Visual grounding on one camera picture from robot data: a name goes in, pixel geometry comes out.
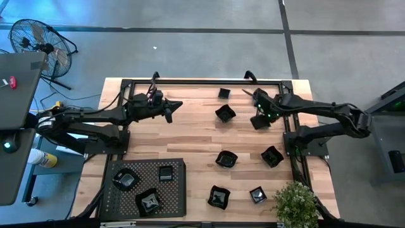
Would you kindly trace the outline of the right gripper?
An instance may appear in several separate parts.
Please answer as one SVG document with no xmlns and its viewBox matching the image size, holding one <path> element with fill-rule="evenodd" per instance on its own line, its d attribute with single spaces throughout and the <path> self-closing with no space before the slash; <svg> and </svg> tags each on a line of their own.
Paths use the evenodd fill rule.
<svg viewBox="0 0 405 228">
<path fill-rule="evenodd" d="M 252 117 L 253 119 L 258 118 L 259 115 L 265 115 L 266 121 L 271 124 L 280 118 L 278 110 L 271 103 L 272 98 L 269 97 L 266 91 L 257 88 L 253 92 L 253 100 L 254 106 L 257 108 L 255 116 Z"/>
</svg>

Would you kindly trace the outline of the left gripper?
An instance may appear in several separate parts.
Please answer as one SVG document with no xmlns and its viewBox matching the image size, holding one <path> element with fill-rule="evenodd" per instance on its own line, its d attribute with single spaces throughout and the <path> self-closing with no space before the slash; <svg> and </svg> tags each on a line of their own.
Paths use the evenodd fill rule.
<svg viewBox="0 0 405 228">
<path fill-rule="evenodd" d="M 177 111 L 182 105 L 182 101 L 171 101 L 165 99 L 163 111 L 163 100 L 159 106 L 151 104 L 151 98 L 146 94 L 136 94 L 132 99 L 126 102 L 126 115 L 127 119 L 133 122 L 138 122 L 147 118 L 154 118 L 159 115 L 165 116 L 166 121 L 171 124 L 173 122 L 173 113 Z"/>
</svg>

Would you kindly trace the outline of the black wavy square mini plate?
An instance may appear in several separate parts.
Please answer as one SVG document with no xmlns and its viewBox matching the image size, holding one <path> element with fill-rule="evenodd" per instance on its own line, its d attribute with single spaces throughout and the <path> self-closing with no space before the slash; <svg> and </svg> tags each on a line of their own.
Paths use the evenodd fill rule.
<svg viewBox="0 0 405 228">
<path fill-rule="evenodd" d="M 221 106 L 218 110 L 215 111 L 216 116 L 223 122 L 227 123 L 236 116 L 236 113 L 231 109 L 228 104 Z"/>
<path fill-rule="evenodd" d="M 156 188 L 150 188 L 135 196 L 135 204 L 140 217 L 150 217 L 162 208 Z"/>
<path fill-rule="evenodd" d="M 228 199 L 230 196 L 230 191 L 228 189 L 213 186 L 210 190 L 210 195 L 208 199 L 208 204 L 225 210 L 228 206 Z"/>
<path fill-rule="evenodd" d="M 261 153 L 261 157 L 271 168 L 276 167 L 284 160 L 281 152 L 279 152 L 279 150 L 274 146 L 270 146 L 263 153 Z"/>
<path fill-rule="evenodd" d="M 255 130 L 267 129 L 271 126 L 271 124 L 266 121 L 265 115 L 259 115 L 259 117 L 256 119 L 251 117 L 250 121 Z"/>
</svg>

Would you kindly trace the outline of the black rounded mini plate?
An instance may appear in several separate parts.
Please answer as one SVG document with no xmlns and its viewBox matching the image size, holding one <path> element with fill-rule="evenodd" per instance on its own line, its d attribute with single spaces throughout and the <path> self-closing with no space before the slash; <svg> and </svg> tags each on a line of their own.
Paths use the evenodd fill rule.
<svg viewBox="0 0 405 228">
<path fill-rule="evenodd" d="M 215 163 L 223 168 L 232 168 L 238 159 L 238 156 L 231 151 L 221 151 L 218 154 Z"/>
<path fill-rule="evenodd" d="M 130 191 L 140 182 L 140 177 L 131 169 L 123 168 L 112 179 L 113 185 L 121 191 Z"/>
</svg>

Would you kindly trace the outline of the green potted plant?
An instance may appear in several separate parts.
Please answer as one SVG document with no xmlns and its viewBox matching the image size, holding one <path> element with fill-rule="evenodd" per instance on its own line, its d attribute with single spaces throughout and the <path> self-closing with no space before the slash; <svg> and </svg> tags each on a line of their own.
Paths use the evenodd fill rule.
<svg viewBox="0 0 405 228">
<path fill-rule="evenodd" d="M 315 194 L 301 182 L 287 182 L 273 195 L 277 219 L 284 228 L 319 228 Z"/>
</svg>

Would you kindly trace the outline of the black perforated metal rack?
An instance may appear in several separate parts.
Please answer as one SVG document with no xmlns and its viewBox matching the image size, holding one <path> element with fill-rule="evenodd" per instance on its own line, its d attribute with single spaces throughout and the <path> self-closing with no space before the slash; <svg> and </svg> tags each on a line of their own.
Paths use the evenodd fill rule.
<svg viewBox="0 0 405 228">
<path fill-rule="evenodd" d="M 173 180 L 160 182 L 159 167 L 171 165 Z M 112 179 L 119 170 L 129 168 L 140 182 L 130 191 L 116 188 Z M 135 196 L 156 188 L 162 208 L 150 217 L 140 217 Z M 99 216 L 102 220 L 132 220 L 184 217 L 187 214 L 186 165 L 181 158 L 154 160 L 118 160 L 109 163 L 104 180 L 104 195 Z"/>
</svg>

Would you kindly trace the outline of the grey equipment cart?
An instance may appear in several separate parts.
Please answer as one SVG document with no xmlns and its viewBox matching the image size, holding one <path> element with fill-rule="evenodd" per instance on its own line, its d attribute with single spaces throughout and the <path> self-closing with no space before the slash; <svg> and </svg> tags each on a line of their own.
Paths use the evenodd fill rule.
<svg viewBox="0 0 405 228">
<path fill-rule="evenodd" d="M 370 184 L 405 181 L 405 172 L 394 173 L 389 158 L 389 151 L 398 150 L 405 163 L 405 81 L 382 94 L 367 112 L 372 116 L 371 134 L 384 169 Z"/>
</svg>

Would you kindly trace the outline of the grey wheeled stand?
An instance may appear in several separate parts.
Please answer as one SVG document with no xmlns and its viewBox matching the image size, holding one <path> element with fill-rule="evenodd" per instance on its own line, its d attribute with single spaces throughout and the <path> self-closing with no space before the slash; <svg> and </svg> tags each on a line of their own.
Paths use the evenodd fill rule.
<svg viewBox="0 0 405 228">
<path fill-rule="evenodd" d="M 31 165 L 22 203 L 34 206 L 38 197 L 33 195 L 35 181 L 40 175 L 79 173 L 85 161 L 83 155 L 57 146 L 42 136 L 34 141 L 27 163 Z"/>
</svg>

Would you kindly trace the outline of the white yellow spray can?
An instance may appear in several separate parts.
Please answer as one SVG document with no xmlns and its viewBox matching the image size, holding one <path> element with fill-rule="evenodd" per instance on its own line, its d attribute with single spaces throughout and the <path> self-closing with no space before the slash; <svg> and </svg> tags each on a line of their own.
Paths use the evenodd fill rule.
<svg viewBox="0 0 405 228">
<path fill-rule="evenodd" d="M 44 168 L 52 168 L 57 164 L 57 157 L 43 152 L 39 149 L 31 149 L 27 163 L 31 165 L 39 165 Z"/>
</svg>

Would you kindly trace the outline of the black floor fan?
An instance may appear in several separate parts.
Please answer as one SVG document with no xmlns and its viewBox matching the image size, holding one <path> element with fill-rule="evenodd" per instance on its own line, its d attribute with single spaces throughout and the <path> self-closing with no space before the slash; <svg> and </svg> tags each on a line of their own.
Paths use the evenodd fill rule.
<svg viewBox="0 0 405 228">
<path fill-rule="evenodd" d="M 41 52 L 46 54 L 41 78 L 70 90 L 58 82 L 72 67 L 72 56 L 78 53 L 77 45 L 61 35 L 54 27 L 33 19 L 16 21 L 10 29 L 9 40 L 16 53 Z"/>
</svg>

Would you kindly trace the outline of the grey desk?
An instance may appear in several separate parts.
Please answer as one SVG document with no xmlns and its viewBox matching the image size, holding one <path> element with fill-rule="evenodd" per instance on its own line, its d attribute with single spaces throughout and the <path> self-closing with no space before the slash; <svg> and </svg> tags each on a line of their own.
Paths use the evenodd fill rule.
<svg viewBox="0 0 405 228">
<path fill-rule="evenodd" d="M 0 206 L 16 201 L 35 136 L 34 119 L 29 113 L 41 77 L 46 54 L 41 52 L 0 54 Z M 9 86 L 14 76 L 16 89 Z M 17 132 L 20 147 L 7 153 L 1 137 Z"/>
</svg>

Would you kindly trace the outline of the black computer mouse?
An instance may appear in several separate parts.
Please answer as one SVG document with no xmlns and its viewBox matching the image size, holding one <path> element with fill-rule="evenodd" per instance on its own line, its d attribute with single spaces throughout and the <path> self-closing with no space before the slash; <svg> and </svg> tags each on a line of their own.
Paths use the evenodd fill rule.
<svg viewBox="0 0 405 228">
<path fill-rule="evenodd" d="M 1 146 L 7 153 L 14 153 L 20 147 L 19 135 L 17 132 L 5 134 L 1 137 Z"/>
</svg>

